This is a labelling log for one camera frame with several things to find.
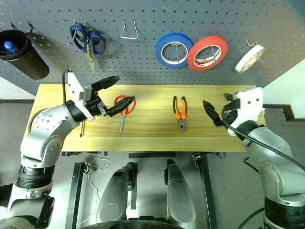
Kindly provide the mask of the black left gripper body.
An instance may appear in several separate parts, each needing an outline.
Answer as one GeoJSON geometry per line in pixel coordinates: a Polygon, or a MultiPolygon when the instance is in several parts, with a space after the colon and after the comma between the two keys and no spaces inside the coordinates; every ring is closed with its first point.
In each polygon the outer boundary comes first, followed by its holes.
{"type": "Polygon", "coordinates": [[[109,117],[112,116],[110,110],[101,100],[101,98],[98,95],[98,92],[94,89],[92,89],[91,97],[88,101],[86,101],[85,107],[93,117],[100,115],[109,116],[109,117]]]}

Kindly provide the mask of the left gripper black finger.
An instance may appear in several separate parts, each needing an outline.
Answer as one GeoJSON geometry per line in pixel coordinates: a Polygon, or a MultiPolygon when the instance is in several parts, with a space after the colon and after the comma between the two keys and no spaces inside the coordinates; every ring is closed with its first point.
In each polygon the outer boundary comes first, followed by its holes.
{"type": "Polygon", "coordinates": [[[101,80],[91,84],[91,87],[92,87],[93,90],[98,92],[98,91],[100,91],[102,89],[107,89],[107,88],[113,86],[119,80],[120,80],[119,76],[111,76],[111,77],[107,77],[107,78],[101,79],[101,80]]]}
{"type": "Polygon", "coordinates": [[[106,114],[104,116],[109,115],[110,117],[116,114],[122,114],[125,112],[128,115],[135,108],[135,96],[125,96],[119,95],[114,100],[114,106],[111,108],[107,108],[106,114]],[[129,110],[129,105],[133,102],[132,108],[129,110]]]}

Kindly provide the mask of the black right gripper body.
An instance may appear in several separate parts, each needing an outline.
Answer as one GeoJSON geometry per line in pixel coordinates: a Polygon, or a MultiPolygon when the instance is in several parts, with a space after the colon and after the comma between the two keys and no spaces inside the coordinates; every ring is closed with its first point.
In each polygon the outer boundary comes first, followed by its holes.
{"type": "Polygon", "coordinates": [[[229,101],[222,110],[222,118],[223,122],[226,121],[228,124],[232,124],[237,116],[238,116],[238,109],[240,108],[240,99],[234,99],[229,101]]]}

